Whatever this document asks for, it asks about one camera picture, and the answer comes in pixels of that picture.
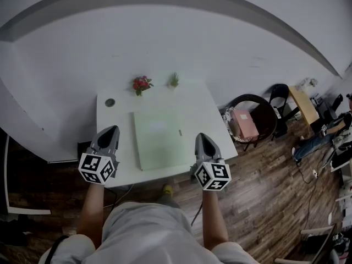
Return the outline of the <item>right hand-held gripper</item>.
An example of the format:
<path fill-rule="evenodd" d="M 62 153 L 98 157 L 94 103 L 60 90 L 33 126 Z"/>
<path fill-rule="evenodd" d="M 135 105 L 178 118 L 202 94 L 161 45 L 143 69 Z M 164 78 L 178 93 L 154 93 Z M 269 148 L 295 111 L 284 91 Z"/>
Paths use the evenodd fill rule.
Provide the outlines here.
<path fill-rule="evenodd" d="M 198 158 L 199 150 L 206 158 Z M 195 139 L 194 154 L 196 162 L 190 167 L 191 182 L 199 184 L 203 191 L 222 191 L 231 181 L 231 173 L 217 144 L 200 133 Z"/>

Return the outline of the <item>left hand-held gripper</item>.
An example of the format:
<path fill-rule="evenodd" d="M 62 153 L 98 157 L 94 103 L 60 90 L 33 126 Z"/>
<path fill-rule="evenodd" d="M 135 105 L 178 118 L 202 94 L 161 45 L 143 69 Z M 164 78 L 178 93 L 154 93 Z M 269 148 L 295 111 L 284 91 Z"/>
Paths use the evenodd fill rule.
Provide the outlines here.
<path fill-rule="evenodd" d="M 119 146 L 120 130 L 113 125 L 97 133 L 86 152 L 82 153 L 78 170 L 89 183 L 105 185 L 114 178 L 119 162 L 116 151 Z"/>

